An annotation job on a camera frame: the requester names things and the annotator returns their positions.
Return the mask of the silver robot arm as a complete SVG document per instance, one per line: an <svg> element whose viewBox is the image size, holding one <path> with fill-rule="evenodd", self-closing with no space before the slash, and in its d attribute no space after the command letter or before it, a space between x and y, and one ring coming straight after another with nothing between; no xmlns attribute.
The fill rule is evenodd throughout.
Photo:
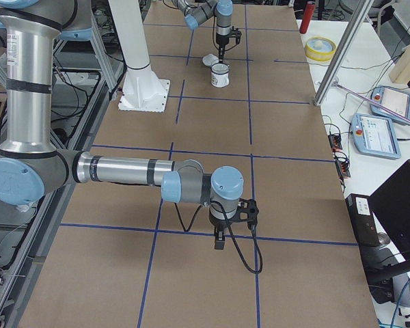
<svg viewBox="0 0 410 328"><path fill-rule="evenodd" d="M8 131L0 144L0 200L21 206L72 182L149 185L175 204L210 209L215 248L240 219L243 176L223 166L205 174L194 160L95 156L56 148L50 140L53 44L73 32L92 35L89 1L0 1L7 32Z"/></svg>
<svg viewBox="0 0 410 328"><path fill-rule="evenodd" d="M172 1L173 6L163 3L175 10L180 10L184 14L184 21L190 30L196 30L201 24L213 18L215 26L215 38L213 44L218 50L218 62L224 63L227 45L231 38L235 39L234 48L240 43L241 31L232 25L233 2L227 1L204 1L193 5L188 1Z"/></svg>

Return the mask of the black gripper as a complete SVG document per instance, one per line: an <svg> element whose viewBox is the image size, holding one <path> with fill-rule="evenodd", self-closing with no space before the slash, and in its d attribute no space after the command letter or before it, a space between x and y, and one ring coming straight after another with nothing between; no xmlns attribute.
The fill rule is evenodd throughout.
<svg viewBox="0 0 410 328"><path fill-rule="evenodd" d="M228 45L228 35L216 33L215 41L219 47L219 63L222 64L225 58L226 46Z"/></svg>
<svg viewBox="0 0 410 328"><path fill-rule="evenodd" d="M230 220L219 219L214 215L209 215L209 221L214 226L214 236L215 236L215 249L224 250L226 238L224 231L226 228L231 226L232 222Z"/></svg>

